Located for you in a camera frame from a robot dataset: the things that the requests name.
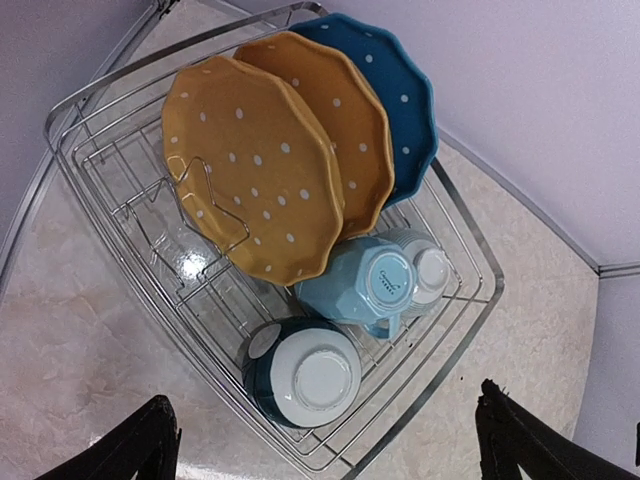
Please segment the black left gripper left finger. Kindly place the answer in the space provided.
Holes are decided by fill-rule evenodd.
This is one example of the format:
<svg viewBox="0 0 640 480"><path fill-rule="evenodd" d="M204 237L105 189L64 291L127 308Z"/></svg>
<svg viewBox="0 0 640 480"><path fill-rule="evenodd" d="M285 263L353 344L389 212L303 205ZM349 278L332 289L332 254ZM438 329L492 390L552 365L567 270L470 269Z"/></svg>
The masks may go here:
<svg viewBox="0 0 640 480"><path fill-rule="evenodd" d="M169 398L156 395L85 451L42 479L174 479L181 430Z"/></svg>

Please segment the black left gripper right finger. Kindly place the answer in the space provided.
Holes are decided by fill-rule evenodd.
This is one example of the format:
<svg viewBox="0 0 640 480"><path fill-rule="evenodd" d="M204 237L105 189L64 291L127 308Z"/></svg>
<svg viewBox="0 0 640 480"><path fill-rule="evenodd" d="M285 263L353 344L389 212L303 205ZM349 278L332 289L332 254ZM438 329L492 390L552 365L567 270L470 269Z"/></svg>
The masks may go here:
<svg viewBox="0 0 640 480"><path fill-rule="evenodd" d="M635 475L566 439L492 380L475 410L483 479L633 479Z"/></svg>

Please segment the yellow dotted plate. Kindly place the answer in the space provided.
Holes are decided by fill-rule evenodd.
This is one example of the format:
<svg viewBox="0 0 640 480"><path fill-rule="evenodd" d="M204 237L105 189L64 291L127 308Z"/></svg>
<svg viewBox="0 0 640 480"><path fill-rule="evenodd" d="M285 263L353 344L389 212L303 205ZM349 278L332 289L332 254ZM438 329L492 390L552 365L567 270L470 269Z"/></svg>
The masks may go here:
<svg viewBox="0 0 640 480"><path fill-rule="evenodd" d="M370 232L394 183L389 120L356 65L341 51L291 31L239 47L234 58L288 82L329 136L345 198L340 238Z"/></svg>
<svg viewBox="0 0 640 480"><path fill-rule="evenodd" d="M176 74L161 119L181 204L231 262L280 286L324 272L344 222L340 172L290 85L214 56Z"/></svg>

